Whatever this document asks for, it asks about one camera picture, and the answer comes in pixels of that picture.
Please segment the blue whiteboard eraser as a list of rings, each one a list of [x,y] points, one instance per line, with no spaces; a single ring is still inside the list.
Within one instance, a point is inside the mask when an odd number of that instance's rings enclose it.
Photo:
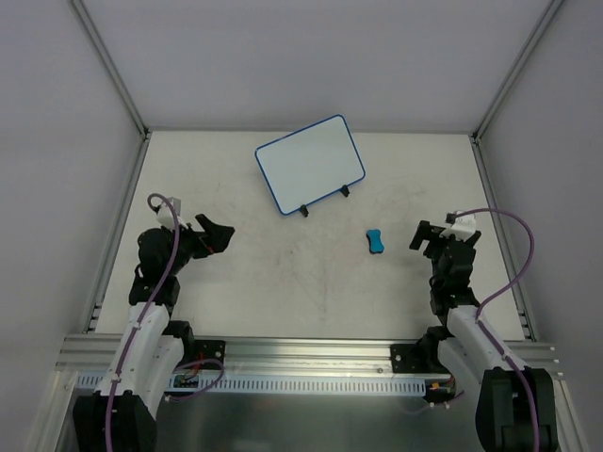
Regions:
[[[382,232],[379,229],[367,230],[366,237],[368,249],[371,254],[382,254],[384,252]]]

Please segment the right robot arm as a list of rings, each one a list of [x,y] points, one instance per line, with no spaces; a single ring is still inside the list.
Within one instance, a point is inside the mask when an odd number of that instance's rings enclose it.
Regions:
[[[528,365],[483,315],[470,286],[475,246],[481,238],[473,217],[447,217],[441,227],[422,220],[410,249],[432,265],[430,306],[439,319],[417,342],[423,364],[446,371],[475,407],[475,429],[486,451],[555,451],[557,432],[553,380]]]

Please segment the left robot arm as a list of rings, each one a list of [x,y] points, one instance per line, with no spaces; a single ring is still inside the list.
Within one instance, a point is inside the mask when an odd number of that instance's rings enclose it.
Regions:
[[[82,451],[153,451],[156,415],[175,371],[221,372],[223,359],[201,354],[192,327],[171,315],[180,293],[178,272],[190,261],[225,251],[235,234],[199,214],[199,230],[171,215],[138,237],[139,263],[129,293],[126,327],[114,357],[93,393],[73,405]]]

